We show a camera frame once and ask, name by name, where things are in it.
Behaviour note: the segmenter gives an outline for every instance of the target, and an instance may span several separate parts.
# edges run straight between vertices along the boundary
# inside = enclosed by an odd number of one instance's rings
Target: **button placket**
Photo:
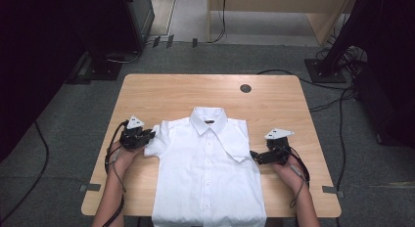
[[[204,222],[209,223],[211,219],[211,175],[212,175],[212,164],[211,156],[213,153],[213,132],[207,133],[206,144],[205,144],[205,179],[204,179]]]

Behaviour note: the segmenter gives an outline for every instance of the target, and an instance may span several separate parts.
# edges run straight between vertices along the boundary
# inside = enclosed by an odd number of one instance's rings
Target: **floor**
[[[174,35],[174,41],[208,41],[207,0],[153,0],[153,4],[156,18],[149,39]],[[222,16],[222,12],[211,12],[210,40],[222,30]],[[305,14],[227,11],[225,21],[226,34],[217,43],[320,46]]]

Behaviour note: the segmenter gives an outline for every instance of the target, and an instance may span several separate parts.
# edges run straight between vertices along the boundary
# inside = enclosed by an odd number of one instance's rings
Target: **white shirt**
[[[260,173],[244,120],[221,108],[195,108],[154,130],[145,156],[160,159],[155,226],[264,226]]]

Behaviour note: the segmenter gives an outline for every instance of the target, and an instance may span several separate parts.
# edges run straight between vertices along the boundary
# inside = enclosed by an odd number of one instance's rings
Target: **shirt sleeve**
[[[173,130],[169,127],[168,121],[163,121],[160,125],[155,125],[153,131],[156,132],[154,139],[150,140],[144,150],[144,156],[160,157],[170,146]]]

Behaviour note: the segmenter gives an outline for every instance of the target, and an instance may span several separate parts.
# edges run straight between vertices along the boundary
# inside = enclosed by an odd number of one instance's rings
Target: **black equipment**
[[[304,173],[303,178],[306,181],[306,184],[308,185],[310,181],[308,169],[302,162],[299,154],[293,148],[290,147],[287,137],[282,137],[278,139],[268,139],[266,140],[266,147],[269,151],[265,153],[259,154],[257,152],[251,151],[251,156],[254,160],[256,160],[258,164],[268,164],[271,162],[276,162],[277,164],[285,165],[288,161],[289,156],[292,156],[294,159],[296,159],[296,161],[299,162]]]

